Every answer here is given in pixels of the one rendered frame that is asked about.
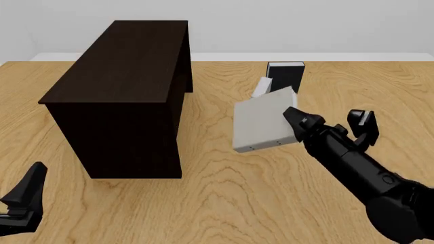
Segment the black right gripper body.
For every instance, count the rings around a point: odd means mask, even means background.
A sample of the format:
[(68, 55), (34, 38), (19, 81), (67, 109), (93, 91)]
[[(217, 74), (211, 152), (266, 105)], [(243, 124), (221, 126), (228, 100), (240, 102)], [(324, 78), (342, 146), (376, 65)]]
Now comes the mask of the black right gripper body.
[(337, 124), (303, 125), (304, 147), (311, 156), (343, 156), (350, 151), (347, 144), (348, 130)]

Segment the dark brown wooden cabinet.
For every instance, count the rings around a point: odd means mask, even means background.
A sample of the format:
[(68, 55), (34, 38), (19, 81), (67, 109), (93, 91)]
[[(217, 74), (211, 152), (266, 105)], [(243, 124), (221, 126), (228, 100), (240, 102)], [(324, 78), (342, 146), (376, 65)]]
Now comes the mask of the dark brown wooden cabinet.
[(181, 178), (188, 22), (116, 20), (43, 95), (91, 178)]

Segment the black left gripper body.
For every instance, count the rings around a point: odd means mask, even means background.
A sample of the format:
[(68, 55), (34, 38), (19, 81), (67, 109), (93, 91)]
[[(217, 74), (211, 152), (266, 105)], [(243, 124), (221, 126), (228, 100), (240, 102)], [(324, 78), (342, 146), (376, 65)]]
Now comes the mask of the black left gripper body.
[(8, 207), (0, 203), (0, 236), (35, 232), (43, 216), (41, 203), (28, 207)]

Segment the black upright book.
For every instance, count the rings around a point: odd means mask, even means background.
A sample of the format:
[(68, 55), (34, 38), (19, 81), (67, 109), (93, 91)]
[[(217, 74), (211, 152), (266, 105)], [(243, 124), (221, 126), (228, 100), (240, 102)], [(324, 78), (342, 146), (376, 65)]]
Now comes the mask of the black upright book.
[(298, 93), (304, 68), (304, 62), (268, 62), (266, 77), (272, 79), (271, 92), (291, 87)]

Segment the pale grey book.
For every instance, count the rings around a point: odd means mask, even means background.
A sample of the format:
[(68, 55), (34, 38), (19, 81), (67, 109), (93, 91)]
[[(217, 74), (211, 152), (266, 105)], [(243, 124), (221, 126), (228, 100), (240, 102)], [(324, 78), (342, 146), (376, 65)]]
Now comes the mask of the pale grey book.
[(289, 107), (297, 107), (291, 87), (235, 103), (233, 149), (246, 153), (296, 143), (294, 131), (283, 115)]

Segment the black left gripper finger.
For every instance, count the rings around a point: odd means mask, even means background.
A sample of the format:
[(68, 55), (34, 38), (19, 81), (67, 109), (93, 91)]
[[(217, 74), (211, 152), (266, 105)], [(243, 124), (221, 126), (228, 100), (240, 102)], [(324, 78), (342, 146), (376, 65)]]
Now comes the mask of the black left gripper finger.
[(35, 162), (19, 183), (9, 191), (0, 202), (10, 211), (43, 212), (42, 195), (47, 167), (42, 162)]

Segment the white book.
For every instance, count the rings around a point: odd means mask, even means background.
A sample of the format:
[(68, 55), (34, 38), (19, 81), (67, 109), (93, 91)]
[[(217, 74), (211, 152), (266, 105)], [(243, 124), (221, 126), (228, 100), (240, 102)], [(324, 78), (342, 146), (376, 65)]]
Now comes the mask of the white book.
[(272, 80), (273, 79), (268, 77), (261, 77), (251, 95), (251, 98), (261, 97), (262, 95), (269, 93), (271, 90)]

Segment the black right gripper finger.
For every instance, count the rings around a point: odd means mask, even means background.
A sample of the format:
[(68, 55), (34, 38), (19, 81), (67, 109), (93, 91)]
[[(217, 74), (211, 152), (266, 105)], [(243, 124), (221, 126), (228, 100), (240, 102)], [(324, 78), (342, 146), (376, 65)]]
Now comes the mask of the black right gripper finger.
[(283, 116), (293, 129), (297, 142), (310, 138), (326, 123), (322, 116), (306, 113), (295, 107), (286, 109)]

